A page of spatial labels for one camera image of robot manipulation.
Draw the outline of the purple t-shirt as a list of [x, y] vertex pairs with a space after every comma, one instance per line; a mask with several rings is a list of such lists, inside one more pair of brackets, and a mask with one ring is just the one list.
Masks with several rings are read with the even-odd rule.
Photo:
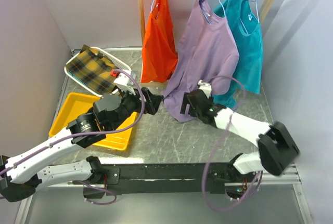
[[167, 112], [183, 123], [193, 119], [180, 113], [184, 93], [196, 90], [200, 80], [211, 84], [214, 95], [227, 93], [239, 52], [227, 19], [216, 15], [206, 0], [195, 0], [177, 51], [163, 102]]

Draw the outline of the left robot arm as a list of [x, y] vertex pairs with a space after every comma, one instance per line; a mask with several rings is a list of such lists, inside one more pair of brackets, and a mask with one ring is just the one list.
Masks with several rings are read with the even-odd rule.
[[1, 198], [17, 202], [62, 182], [100, 182], [106, 173], [95, 156], [72, 164], [54, 166], [52, 162], [105, 139], [107, 134], [119, 133], [118, 127], [134, 112], [155, 115], [162, 100], [162, 95], [145, 87], [123, 96], [104, 94], [52, 138], [21, 155], [1, 156]]

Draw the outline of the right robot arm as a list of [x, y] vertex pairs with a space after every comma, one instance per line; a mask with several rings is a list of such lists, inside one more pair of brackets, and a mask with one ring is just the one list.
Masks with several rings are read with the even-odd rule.
[[257, 147], [257, 152], [233, 159], [227, 170], [232, 181], [241, 181], [246, 174], [260, 170], [279, 176], [300, 154], [287, 127], [281, 122], [260, 122], [221, 104], [213, 104], [201, 89], [184, 93], [180, 113], [184, 114], [187, 107], [190, 116], [217, 129], [228, 130]]

